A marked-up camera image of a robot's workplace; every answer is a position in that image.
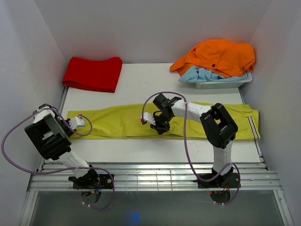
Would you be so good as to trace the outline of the yellow-green trousers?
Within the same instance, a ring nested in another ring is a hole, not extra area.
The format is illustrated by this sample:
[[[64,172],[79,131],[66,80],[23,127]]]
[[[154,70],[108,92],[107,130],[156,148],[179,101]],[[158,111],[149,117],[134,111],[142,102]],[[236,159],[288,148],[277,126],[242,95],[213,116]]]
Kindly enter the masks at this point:
[[[175,138],[182,139],[184,132],[188,139],[205,139],[206,135],[201,124],[188,120],[184,129],[183,118],[175,117],[170,122],[170,130],[162,135],[142,125],[140,115],[142,104],[113,106],[101,110],[69,111],[67,118],[85,116],[86,126],[79,129],[77,139],[132,139],[132,138]],[[249,105],[225,105],[238,126],[236,140],[258,140],[259,112]]]

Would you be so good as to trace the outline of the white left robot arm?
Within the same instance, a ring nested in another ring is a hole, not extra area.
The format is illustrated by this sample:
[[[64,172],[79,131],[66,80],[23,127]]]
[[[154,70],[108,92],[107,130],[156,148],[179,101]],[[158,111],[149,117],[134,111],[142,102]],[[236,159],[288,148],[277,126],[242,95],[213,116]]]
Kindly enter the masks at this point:
[[[33,113],[33,122],[25,127],[25,132],[40,155],[71,168],[74,176],[69,180],[83,188],[97,188],[100,177],[91,165],[71,150],[70,137],[77,129],[86,125],[82,116],[64,119],[56,108],[49,104],[39,106]]]

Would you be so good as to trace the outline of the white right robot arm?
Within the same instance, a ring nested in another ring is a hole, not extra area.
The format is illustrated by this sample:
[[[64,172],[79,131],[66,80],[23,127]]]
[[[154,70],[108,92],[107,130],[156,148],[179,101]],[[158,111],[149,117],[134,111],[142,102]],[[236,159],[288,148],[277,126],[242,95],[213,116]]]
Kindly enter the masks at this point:
[[[150,127],[160,135],[170,130],[170,121],[174,117],[183,117],[185,121],[192,120],[202,125],[206,139],[213,146],[214,163],[211,173],[196,174],[195,182],[199,188],[239,186],[239,177],[233,172],[231,162],[231,149],[238,126],[222,104],[199,105],[188,102],[184,97],[169,99],[162,93],[158,93],[153,103],[158,110],[154,113],[143,112],[141,122],[150,123]]]

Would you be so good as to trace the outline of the folded red trousers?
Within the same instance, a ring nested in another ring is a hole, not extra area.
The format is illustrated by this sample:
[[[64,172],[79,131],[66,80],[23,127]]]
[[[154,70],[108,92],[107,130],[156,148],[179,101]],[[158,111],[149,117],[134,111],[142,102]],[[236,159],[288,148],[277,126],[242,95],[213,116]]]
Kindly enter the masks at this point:
[[[62,84],[87,91],[114,93],[123,62],[119,57],[106,60],[88,60],[72,57]]]

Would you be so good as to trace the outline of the light blue garment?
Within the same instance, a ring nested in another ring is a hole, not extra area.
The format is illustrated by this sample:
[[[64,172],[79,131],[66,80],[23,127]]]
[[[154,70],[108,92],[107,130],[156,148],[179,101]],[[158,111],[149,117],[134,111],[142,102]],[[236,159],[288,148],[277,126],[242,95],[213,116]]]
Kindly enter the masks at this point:
[[[179,82],[182,83],[201,83],[201,82],[236,82],[245,81],[248,79],[247,73],[244,73],[241,77],[229,77],[218,75],[205,68],[199,68],[196,66],[191,67],[187,70],[183,76],[179,78]]]

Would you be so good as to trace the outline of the white plastic basket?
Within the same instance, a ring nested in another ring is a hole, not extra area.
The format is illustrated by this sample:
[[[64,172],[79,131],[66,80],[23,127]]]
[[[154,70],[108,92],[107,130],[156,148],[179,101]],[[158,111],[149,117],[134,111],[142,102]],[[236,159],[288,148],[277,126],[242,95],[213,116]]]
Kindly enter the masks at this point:
[[[231,89],[231,88],[239,88],[245,83],[251,82],[253,77],[250,72],[246,73],[245,80],[239,81],[213,81],[213,82],[200,82],[196,83],[196,89]]]

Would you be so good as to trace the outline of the orange garment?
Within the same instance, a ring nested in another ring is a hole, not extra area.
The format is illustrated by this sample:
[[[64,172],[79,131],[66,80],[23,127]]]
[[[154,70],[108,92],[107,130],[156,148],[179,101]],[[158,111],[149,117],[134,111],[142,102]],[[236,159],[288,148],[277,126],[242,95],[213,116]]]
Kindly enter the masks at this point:
[[[176,60],[170,66],[170,71],[183,76],[195,66],[226,78],[242,77],[244,73],[254,70],[255,62],[255,51],[251,44],[211,39],[199,43]]]

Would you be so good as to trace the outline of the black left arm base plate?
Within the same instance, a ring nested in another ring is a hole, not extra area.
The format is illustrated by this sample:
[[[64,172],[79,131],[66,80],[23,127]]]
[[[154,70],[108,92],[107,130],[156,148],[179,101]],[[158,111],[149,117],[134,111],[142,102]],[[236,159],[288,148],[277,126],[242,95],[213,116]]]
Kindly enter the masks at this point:
[[[99,186],[98,187],[88,187],[88,186],[81,186],[76,184],[75,182],[73,182],[72,184],[72,188],[73,189],[97,189],[97,188],[101,188],[101,189],[112,189],[113,188],[113,184],[112,184],[112,179],[110,178],[110,176],[108,174],[99,174]]]

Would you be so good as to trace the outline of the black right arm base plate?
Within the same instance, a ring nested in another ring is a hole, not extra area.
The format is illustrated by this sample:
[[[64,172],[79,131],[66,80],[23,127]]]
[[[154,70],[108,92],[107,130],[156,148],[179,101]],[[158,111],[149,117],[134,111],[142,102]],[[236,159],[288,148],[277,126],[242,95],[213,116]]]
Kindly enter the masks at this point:
[[[194,180],[193,182],[198,184],[198,188],[238,188],[238,174],[231,174],[224,182],[219,178],[210,182],[203,182],[200,180]]]

